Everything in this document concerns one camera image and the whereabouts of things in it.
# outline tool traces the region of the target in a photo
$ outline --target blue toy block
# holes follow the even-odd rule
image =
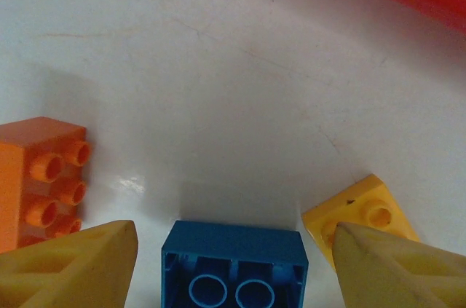
[[[301,308],[298,232],[176,221],[162,247],[162,308]]]

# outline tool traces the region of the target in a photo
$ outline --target orange toy block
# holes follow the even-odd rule
[[[47,117],[0,125],[0,253],[81,229],[86,128]]]
[[[419,241],[397,202],[375,175],[345,189],[303,213],[302,220],[319,249],[335,269],[332,245],[336,225],[348,222],[369,226],[399,237]]]

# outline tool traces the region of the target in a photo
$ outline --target white table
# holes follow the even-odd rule
[[[85,226],[131,218],[158,307],[177,218],[300,229],[305,307],[343,307],[301,211],[369,173],[466,253],[466,41],[390,0],[0,0],[0,123],[89,128]]]

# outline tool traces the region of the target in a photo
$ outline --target yellow toy block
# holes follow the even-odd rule
[[[375,175],[345,189],[317,207],[303,213],[302,220],[328,262],[333,265],[332,245],[339,222],[370,226],[400,237],[419,241],[408,219]]]
[[[339,224],[333,259],[347,308],[466,307],[466,257]]]
[[[138,252],[115,221],[0,255],[0,307],[123,308]]]

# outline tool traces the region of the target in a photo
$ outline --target white surface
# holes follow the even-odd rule
[[[0,0],[0,122],[96,145],[85,225],[136,222],[127,307],[158,307],[179,217],[302,231],[369,173],[466,253],[466,41],[389,0]],[[305,307],[343,307],[303,233]]]

